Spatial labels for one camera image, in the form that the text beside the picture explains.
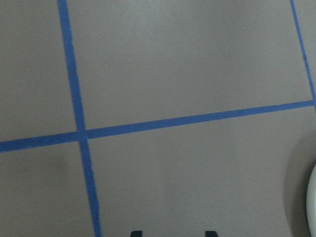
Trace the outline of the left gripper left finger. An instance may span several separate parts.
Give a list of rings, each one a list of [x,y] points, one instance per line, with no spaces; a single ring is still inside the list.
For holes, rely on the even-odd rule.
[[[132,231],[130,237],[142,237],[142,231]]]

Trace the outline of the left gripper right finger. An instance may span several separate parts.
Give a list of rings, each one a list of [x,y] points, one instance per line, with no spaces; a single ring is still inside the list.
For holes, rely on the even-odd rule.
[[[216,231],[205,231],[205,237],[218,237]]]

